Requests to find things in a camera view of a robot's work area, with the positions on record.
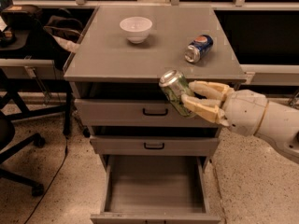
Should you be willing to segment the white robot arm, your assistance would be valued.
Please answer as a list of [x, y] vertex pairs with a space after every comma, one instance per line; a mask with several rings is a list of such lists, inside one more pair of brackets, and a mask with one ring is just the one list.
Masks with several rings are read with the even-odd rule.
[[211, 123], [243, 136], [256, 136], [278, 154], [299, 163], [299, 110], [250, 90], [235, 91], [216, 82], [193, 81], [189, 88], [204, 99], [181, 95], [184, 106]]

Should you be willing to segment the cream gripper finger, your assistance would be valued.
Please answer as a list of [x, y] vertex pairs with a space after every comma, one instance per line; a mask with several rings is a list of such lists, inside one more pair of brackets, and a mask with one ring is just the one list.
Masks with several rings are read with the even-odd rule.
[[193, 81], [189, 83], [189, 88], [207, 99], [224, 101], [228, 95], [235, 90], [229, 85], [218, 82]]
[[221, 109], [221, 100], [199, 99], [183, 94], [181, 96], [181, 101], [187, 109], [202, 119], [211, 123], [220, 124], [224, 127], [229, 126], [229, 122], [225, 117], [225, 112]]

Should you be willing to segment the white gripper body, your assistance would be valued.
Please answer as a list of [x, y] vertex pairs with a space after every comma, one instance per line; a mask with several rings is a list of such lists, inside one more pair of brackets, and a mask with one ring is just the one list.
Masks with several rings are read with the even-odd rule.
[[254, 135], [267, 105], [268, 99], [257, 92], [242, 90], [231, 93], [222, 106], [228, 129], [243, 136]]

